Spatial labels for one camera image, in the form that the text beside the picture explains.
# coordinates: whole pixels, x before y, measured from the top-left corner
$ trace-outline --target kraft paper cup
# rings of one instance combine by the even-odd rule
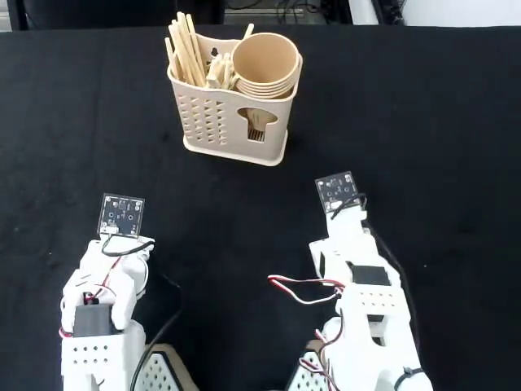
[[[249,90],[248,88],[242,88],[240,92],[243,94],[249,95],[253,98],[259,98],[259,99],[273,99],[274,97],[278,97],[282,94],[285,94],[288,91],[291,91],[293,87],[295,86],[295,83],[290,83],[287,86],[284,86],[283,88],[280,88],[278,90],[273,91],[257,91],[257,90]]]
[[[263,87],[263,88],[258,87],[258,86],[250,86],[248,84],[239,83],[239,81],[238,81],[238,83],[239,83],[238,88],[240,90],[248,91],[248,92],[252,92],[252,93],[259,93],[259,94],[270,93],[270,94],[273,94],[273,93],[276,93],[278,91],[284,91],[284,90],[287,90],[289,88],[292,88],[295,85],[295,83],[297,83],[298,78],[299,78],[299,73],[296,73],[290,79],[288,79],[287,81],[283,82],[282,84],[280,84],[278,86],[275,86],[275,87]]]
[[[278,88],[297,72],[299,51],[288,38],[274,33],[258,33],[242,40],[231,59],[239,76],[237,88],[251,86]]]

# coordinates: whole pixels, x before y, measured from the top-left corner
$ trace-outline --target utensil holder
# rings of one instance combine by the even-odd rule
[[[201,57],[208,64],[217,53],[231,53],[239,40],[218,40],[197,34]],[[174,52],[175,64],[178,63]],[[287,122],[299,85],[283,99],[256,99],[232,90],[196,87],[177,80],[168,68],[186,149],[208,155],[244,160],[258,165],[277,165],[284,157]],[[248,119],[239,114],[244,108],[259,108],[273,113],[277,120],[264,132],[248,129]]]

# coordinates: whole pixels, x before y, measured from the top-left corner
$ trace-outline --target wooden stick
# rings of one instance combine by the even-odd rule
[[[192,76],[194,76],[194,80],[197,81],[198,85],[202,87],[204,85],[204,72],[203,69],[199,67],[197,59],[195,58],[195,50],[188,31],[188,24],[186,24],[186,17],[182,12],[177,13],[177,26],[177,31],[185,44],[186,53],[189,56]]]
[[[173,55],[172,43],[170,41],[170,38],[166,37],[164,39],[164,44],[166,45],[166,53],[167,53],[167,56],[169,57],[170,68],[172,69],[172,74],[176,79],[181,80],[179,77],[179,73],[177,72],[176,59],[175,59],[175,56]]]
[[[192,21],[192,15],[190,15],[190,14],[186,15],[186,23],[188,24],[188,33],[190,34],[190,38],[192,40],[192,46],[194,47],[195,59],[197,60],[199,69],[201,70],[201,73],[203,74],[203,77],[204,77],[204,75],[205,75],[204,63],[203,63],[203,59],[201,58],[201,50],[199,48],[199,42],[197,41],[197,34],[195,33],[195,27],[194,27],[194,22]]]
[[[186,48],[184,47],[181,38],[179,37],[179,32],[177,31],[177,25],[171,24],[169,25],[170,36],[172,37],[173,44],[176,47],[177,57],[179,58],[179,64],[181,65],[181,70],[183,75],[185,76],[185,80],[195,86],[194,78],[192,77],[192,73],[190,71],[190,64],[187,62],[187,54]]]
[[[244,33],[244,37],[243,37],[243,39],[246,39],[246,38],[248,38],[250,35],[252,35],[252,33],[253,33],[253,27],[254,27],[254,26],[253,26],[253,23],[250,23],[250,24],[247,26],[247,28],[246,28],[246,32]]]

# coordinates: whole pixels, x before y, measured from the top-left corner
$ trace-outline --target black fabric tablecloth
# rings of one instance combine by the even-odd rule
[[[436,389],[518,383],[521,29],[277,31],[304,72],[274,168],[184,149],[166,29],[0,35],[2,389],[61,388],[60,293],[105,191],[147,199],[148,335],[177,305],[161,270],[186,294],[164,342],[203,391],[283,388],[332,308],[265,276],[313,275],[313,180],[348,169],[409,276]]]

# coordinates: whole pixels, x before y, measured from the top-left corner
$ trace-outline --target robotic hand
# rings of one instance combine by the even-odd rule
[[[107,205],[102,209],[101,239],[89,243],[63,288],[64,391],[129,391],[145,349],[145,332],[132,313],[145,293],[154,240],[136,235],[142,200],[105,200],[112,211],[107,212]],[[123,220],[131,222],[128,232]]]
[[[315,354],[318,364],[301,358],[288,391],[306,390],[310,382],[300,384],[308,375],[302,371],[322,375],[327,388],[335,391],[432,391],[409,325],[411,314],[401,288],[405,276],[379,255],[375,238],[401,272],[369,223],[362,225],[367,218],[361,202],[365,196],[357,192],[351,173],[318,179],[317,189],[329,237],[309,244],[318,279],[308,282],[335,287],[326,300],[338,299],[338,316],[321,332],[316,330],[323,343],[318,357]],[[309,379],[312,386],[316,379]]]

